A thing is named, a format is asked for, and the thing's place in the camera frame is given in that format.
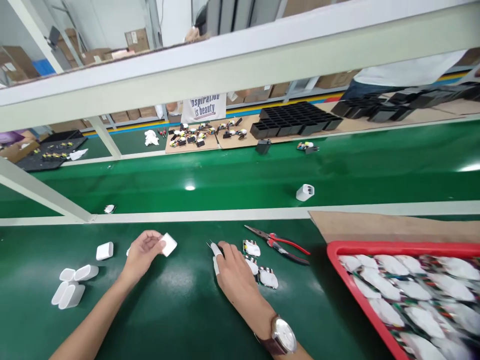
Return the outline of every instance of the person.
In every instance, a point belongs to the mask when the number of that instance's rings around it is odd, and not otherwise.
[[[353,77],[341,100],[361,98],[370,93],[393,93],[409,87],[433,84],[466,52],[467,50],[453,51],[366,67]]]
[[[155,230],[142,232],[131,243],[128,257],[118,279],[81,324],[53,353],[50,360],[93,360],[122,303],[148,271],[155,257],[162,253],[165,245],[162,234],[159,232]],[[278,318],[277,314],[260,294],[252,271],[237,247],[225,241],[220,241],[218,246],[224,253],[216,256],[219,272],[216,276],[218,285],[259,341],[271,341],[272,320]],[[303,347],[296,345],[294,353],[278,355],[273,351],[273,358],[312,360]]]
[[[208,39],[208,35],[201,35],[196,27],[192,27],[185,36],[186,43],[195,43],[206,39]],[[227,117],[227,97],[231,101],[235,101],[238,97],[246,98],[250,92],[247,89],[170,102],[166,105],[166,109],[173,116],[181,115],[182,124],[224,119]]]

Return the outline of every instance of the watch face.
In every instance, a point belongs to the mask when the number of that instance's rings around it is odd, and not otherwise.
[[[275,320],[274,333],[278,342],[288,353],[294,353],[297,350],[297,339],[292,328],[280,317]]]

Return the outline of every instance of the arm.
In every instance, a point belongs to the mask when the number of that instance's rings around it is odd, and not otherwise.
[[[162,235],[146,230],[131,243],[125,266],[118,279],[93,310],[53,353],[50,360],[93,360],[112,321],[127,295],[147,272],[153,259],[162,253]]]
[[[235,245],[224,241],[218,243],[224,256],[216,256],[218,272],[216,278],[227,299],[245,320],[250,329],[261,340],[270,339],[272,319],[275,310],[260,294],[252,271],[242,253]],[[313,360],[305,349],[298,344],[295,353],[274,356],[275,360]]]
[[[166,109],[171,113],[174,112],[175,109],[177,108],[177,102],[170,102],[166,105]]]

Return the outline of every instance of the wristwatch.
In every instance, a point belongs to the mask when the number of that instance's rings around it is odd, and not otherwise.
[[[271,338],[267,340],[261,340],[258,336],[256,338],[273,356],[297,351],[297,338],[292,328],[278,314],[271,321]]]

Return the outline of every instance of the hand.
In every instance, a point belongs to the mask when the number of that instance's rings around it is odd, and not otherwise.
[[[120,279],[134,286],[150,268],[153,259],[162,253],[166,243],[161,241],[163,235],[155,230],[145,230],[134,242],[126,258]]]
[[[200,38],[199,29],[197,27],[192,27],[186,33],[185,42],[186,43],[193,43],[194,41],[198,40],[199,38]]]
[[[218,285],[250,329],[262,340],[272,336],[272,319],[276,313],[260,294],[252,270],[235,245],[220,241],[223,255],[216,261],[220,274]]]

